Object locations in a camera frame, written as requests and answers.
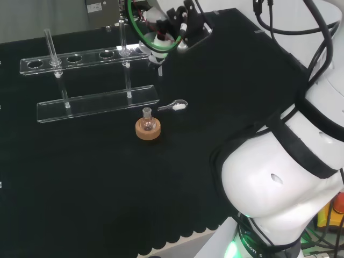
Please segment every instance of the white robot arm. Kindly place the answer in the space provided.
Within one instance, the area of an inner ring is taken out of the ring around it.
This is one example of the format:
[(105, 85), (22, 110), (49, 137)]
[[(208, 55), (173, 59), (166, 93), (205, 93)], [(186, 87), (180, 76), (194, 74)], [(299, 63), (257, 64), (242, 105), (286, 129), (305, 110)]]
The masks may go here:
[[(336, 5), (344, 12), (342, 2), (337, 1)], [(344, 26), (341, 24), (333, 40), (331, 65), (306, 93), (306, 99), (341, 128), (344, 128), (343, 39)], [(326, 53), (314, 73), (325, 58)], [(344, 166), (344, 142), (319, 129), (322, 125), (314, 125), (316, 119), (311, 120), (296, 112), (286, 125), (316, 158), (338, 171), (332, 176), (319, 178), (310, 173), (286, 151), (274, 133), (247, 140), (223, 164), (222, 182), (228, 199), (242, 214), (250, 217), (252, 228), (268, 245), (289, 245), (298, 241), (310, 220), (343, 189), (339, 170)], [(238, 234), (235, 242), (240, 253), (249, 257), (242, 235)], [(303, 254), (299, 251), (290, 256), (303, 257)]]

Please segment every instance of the test tube rack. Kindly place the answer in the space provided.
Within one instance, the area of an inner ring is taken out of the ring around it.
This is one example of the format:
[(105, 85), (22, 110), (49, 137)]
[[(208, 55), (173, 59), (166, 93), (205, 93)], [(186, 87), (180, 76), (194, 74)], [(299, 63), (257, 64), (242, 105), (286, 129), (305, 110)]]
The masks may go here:
[[(145, 106), (159, 101), (158, 94), (153, 85), (137, 88), (131, 87), (131, 62), (148, 59), (148, 56), (140, 51), (139, 44), (127, 45), (125, 22), (123, 20), (119, 21), (119, 30), (121, 46), (59, 55), (55, 51), (50, 30), (44, 30), (50, 56), (22, 59), (20, 62), (20, 73), (23, 75), (50, 72), (54, 73), (57, 80), (62, 98), (37, 104), (37, 121), (39, 123)], [(64, 70), (112, 63), (122, 64), (125, 75), (125, 89), (72, 98), (68, 97), (63, 79)]]

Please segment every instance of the black table surface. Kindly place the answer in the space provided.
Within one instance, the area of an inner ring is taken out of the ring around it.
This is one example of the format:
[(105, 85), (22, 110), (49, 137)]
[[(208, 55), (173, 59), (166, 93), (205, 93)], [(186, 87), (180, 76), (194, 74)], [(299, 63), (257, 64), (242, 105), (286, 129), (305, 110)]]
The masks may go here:
[[(0, 45), (0, 257), (136, 257), (214, 230), (231, 215), (209, 155), (229, 135), (292, 103), (304, 73), (236, 9), (209, 13), (213, 35), (173, 53), (154, 83), (158, 140), (135, 135), (142, 108), (40, 124), (36, 104), (60, 99), (53, 74), (23, 76), (20, 59), (47, 54), (44, 38)], [(128, 42), (137, 39), (128, 29)], [(68, 53), (120, 45), (118, 30), (53, 37)], [(69, 96), (124, 88), (120, 66), (69, 70)], [(185, 99), (180, 112), (158, 106)]]

